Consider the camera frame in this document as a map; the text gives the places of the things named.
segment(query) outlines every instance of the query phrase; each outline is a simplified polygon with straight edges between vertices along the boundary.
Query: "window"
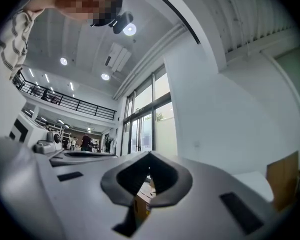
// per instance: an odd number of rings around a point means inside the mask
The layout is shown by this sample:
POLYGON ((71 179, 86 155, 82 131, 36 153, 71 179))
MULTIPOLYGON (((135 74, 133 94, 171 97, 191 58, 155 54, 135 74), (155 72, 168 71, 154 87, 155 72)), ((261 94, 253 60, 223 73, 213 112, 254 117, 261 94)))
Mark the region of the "window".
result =
POLYGON ((170 86, 168 82, 168 76, 166 74, 165 68, 160 69, 155 74, 155 93, 154 93, 154 99, 158 99, 162 97, 163 95, 170 92, 170 86))
POLYGON ((151 150, 177 155, 174 114, 164 67, 152 73, 126 101, 122 155, 151 150))

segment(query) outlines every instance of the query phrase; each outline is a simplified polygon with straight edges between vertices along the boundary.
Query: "white pillar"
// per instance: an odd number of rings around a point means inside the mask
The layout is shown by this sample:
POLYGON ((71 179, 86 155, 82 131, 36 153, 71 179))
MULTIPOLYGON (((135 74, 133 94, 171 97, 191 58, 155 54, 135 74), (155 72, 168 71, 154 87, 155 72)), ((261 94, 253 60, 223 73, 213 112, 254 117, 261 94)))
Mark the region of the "white pillar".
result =
POLYGON ((40 111, 40 107, 39 106, 35 106, 35 109, 34 109, 34 113, 32 114, 32 119, 35 121, 35 119, 38 117, 38 114, 39 114, 39 111, 40 111))

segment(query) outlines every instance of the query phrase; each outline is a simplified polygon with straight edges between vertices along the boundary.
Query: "balcony railing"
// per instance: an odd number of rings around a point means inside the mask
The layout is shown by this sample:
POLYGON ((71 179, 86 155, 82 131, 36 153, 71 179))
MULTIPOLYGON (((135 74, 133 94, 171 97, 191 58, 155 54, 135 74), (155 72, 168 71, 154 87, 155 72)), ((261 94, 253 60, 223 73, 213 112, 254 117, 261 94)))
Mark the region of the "balcony railing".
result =
POLYGON ((98 106, 57 91, 51 91, 35 83, 26 81, 22 74, 13 79, 14 85, 22 92, 33 95, 44 101, 55 105, 63 106, 68 109, 86 113, 95 117, 114 120, 115 110, 108 109, 103 106, 98 106))

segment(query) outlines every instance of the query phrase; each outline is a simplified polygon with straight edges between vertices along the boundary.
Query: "air conditioner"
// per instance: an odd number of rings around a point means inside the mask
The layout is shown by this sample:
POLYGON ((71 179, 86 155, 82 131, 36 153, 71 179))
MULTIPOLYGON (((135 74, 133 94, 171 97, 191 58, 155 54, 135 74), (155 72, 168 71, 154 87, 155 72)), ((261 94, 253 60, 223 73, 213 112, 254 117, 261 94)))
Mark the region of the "air conditioner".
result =
POLYGON ((105 61, 105 66, 112 68, 113 72, 120 72, 131 55, 126 48, 114 42, 105 61))

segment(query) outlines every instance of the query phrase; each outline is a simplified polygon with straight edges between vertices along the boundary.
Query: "glass door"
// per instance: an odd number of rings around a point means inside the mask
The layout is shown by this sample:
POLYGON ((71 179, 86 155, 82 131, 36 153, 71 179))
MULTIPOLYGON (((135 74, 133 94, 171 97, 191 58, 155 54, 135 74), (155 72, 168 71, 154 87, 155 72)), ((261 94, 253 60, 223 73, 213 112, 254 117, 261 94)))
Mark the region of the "glass door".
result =
POLYGON ((152 114, 132 122, 131 153, 152 150, 152 114))

